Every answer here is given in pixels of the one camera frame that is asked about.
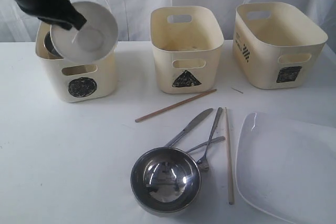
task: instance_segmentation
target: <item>knife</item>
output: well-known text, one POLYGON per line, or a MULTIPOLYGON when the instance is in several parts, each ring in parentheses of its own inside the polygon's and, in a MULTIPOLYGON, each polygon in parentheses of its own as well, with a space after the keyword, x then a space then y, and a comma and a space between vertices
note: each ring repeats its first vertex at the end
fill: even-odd
POLYGON ((214 109, 207 109, 200 113, 197 117, 192 119, 190 123, 184 128, 176 137, 171 139, 164 147, 172 147, 174 144, 176 144, 181 138, 183 138, 188 132, 190 132, 193 128, 195 128, 199 123, 201 123, 204 119, 208 117, 208 115, 213 112, 214 109))

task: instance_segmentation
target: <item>chopstick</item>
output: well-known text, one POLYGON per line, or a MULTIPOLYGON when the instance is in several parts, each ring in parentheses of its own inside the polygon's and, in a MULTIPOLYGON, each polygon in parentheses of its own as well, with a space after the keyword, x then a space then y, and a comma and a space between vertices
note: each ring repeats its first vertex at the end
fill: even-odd
POLYGON ((235 203, 235 195, 234 195, 233 175, 232 175, 230 128, 226 108, 224 109, 224 114, 226 123, 225 139, 226 139, 226 153, 227 153, 227 189, 228 189, 229 204, 233 205, 235 203))
POLYGON ((176 107, 178 107, 178 106, 184 105, 184 104, 186 104, 186 103, 188 103, 188 102, 194 101, 194 100, 196 100, 196 99, 198 99, 198 98, 204 97, 204 96, 206 96, 206 95, 208 95, 208 94, 211 94, 211 93, 213 93, 213 92, 216 92, 216 91, 217 91, 217 89, 213 89, 213 90, 209 90, 209 91, 203 92, 203 93, 201 93, 201 94, 198 94, 198 95, 196 95, 196 96, 194 96, 194 97, 191 97, 191 98, 189 98, 189 99, 186 99, 186 100, 184 100, 184 101, 178 102, 178 103, 176 103, 176 104, 170 105, 170 106, 168 106, 168 107, 165 107, 165 108, 163 108, 163 109, 160 109, 160 110, 155 111, 155 112, 153 112, 153 113, 150 113, 150 114, 148 114, 148 115, 142 116, 142 117, 136 119, 135 122, 136 122, 136 123, 140 123, 140 122, 142 122, 142 121, 144 121, 144 120, 146 120, 146 119, 149 119, 149 118, 152 118, 152 117, 154 117, 154 116, 160 115, 160 114, 162 114, 163 112, 166 112, 166 111, 168 111, 168 110, 174 109, 174 108, 176 108, 176 107))

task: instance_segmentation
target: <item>white tablecloth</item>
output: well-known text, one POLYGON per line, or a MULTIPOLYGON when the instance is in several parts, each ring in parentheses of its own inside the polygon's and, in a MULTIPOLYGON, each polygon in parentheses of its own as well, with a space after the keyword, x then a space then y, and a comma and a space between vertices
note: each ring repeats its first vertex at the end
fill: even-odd
MULTIPOLYGON (((248 83, 232 56, 232 41, 226 41, 217 92, 142 123, 134 119, 193 96, 157 88, 150 42, 120 42, 118 89, 80 103, 57 98, 34 52, 34 43, 0 44, 3 224, 284 223, 249 206, 236 189, 236 204, 228 204, 223 143, 209 150, 211 171, 203 176, 199 198, 174 219, 151 216, 137 205, 131 168, 141 154, 164 145, 210 107, 229 109, 234 163, 240 128, 252 111, 336 127, 336 56, 327 46, 303 86, 260 90, 248 83)), ((207 140, 214 116, 177 147, 186 150, 207 140)), ((223 121, 215 134, 224 134, 223 121)))

